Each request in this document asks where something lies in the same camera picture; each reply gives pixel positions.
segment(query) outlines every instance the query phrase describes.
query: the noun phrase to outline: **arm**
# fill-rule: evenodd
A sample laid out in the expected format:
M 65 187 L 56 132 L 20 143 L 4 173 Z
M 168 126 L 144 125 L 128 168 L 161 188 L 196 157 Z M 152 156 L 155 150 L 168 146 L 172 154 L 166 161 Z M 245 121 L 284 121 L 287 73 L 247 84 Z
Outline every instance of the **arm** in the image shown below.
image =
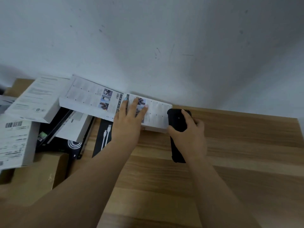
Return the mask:
M 13 227 L 96 227 L 121 169 L 135 148 L 144 107 L 135 117 L 138 98 L 126 115 L 123 101 L 115 115 L 112 141 L 63 183 L 28 207 Z
M 200 120 L 194 121 L 184 110 L 182 114 L 186 119 L 187 129 L 181 133 L 169 126 L 168 132 L 191 173 L 203 227 L 260 227 L 207 161 L 204 123 Z

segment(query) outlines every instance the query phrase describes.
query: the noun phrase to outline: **hand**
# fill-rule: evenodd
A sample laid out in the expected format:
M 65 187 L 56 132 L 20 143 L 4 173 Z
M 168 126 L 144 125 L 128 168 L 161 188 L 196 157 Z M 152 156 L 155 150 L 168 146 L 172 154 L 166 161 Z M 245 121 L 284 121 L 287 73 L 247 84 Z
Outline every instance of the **hand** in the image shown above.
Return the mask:
M 141 122 L 145 117 L 148 106 L 145 105 L 139 114 L 135 116 L 138 98 L 134 99 L 128 113 L 126 114 L 127 103 L 127 100 L 122 102 L 120 110 L 114 117 L 111 141 L 132 151 L 138 143 Z
M 207 153 L 204 123 L 198 119 L 193 120 L 183 109 L 181 113 L 185 117 L 187 129 L 184 132 L 179 132 L 172 126 L 169 126 L 167 129 L 169 135 L 172 137 L 175 146 L 183 155 L 186 162 L 204 158 Z

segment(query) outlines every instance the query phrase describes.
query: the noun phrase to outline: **black phone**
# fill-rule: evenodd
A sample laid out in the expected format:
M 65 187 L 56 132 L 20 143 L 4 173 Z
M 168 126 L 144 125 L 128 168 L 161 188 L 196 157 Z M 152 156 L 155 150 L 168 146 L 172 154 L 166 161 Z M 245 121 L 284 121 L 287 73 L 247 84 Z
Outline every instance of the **black phone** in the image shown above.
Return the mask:
M 189 110 L 185 110 L 190 116 L 191 112 Z M 172 126 L 179 132 L 184 132 L 187 129 L 186 120 L 184 115 L 181 113 L 181 109 L 169 109 L 167 111 L 168 119 L 169 119 L 169 126 Z M 171 151 L 172 151 L 172 160 L 174 162 L 186 163 L 184 157 L 176 148 L 173 139 L 171 139 Z

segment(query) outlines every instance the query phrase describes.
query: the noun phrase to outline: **barcode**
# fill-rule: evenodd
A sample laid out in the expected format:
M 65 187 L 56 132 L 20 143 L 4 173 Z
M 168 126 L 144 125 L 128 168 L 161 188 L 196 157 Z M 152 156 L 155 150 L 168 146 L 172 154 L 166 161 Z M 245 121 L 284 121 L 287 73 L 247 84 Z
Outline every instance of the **barcode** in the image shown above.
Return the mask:
M 16 126 L 22 126 L 22 121 L 20 121 L 20 122 L 9 122 L 9 123 L 5 124 L 5 128 L 16 127 Z

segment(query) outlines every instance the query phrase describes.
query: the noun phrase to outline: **person's right arm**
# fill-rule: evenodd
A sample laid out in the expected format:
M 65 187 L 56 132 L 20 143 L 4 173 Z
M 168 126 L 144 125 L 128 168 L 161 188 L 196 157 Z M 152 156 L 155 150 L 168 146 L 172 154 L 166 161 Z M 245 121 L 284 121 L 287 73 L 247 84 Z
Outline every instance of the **person's right arm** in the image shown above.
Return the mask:
M 184 110 L 182 114 L 186 119 L 187 129 L 178 132 L 169 126 L 168 133 L 190 170 L 196 205 L 203 227 L 260 227 L 207 161 L 204 123 L 200 120 L 194 121 Z

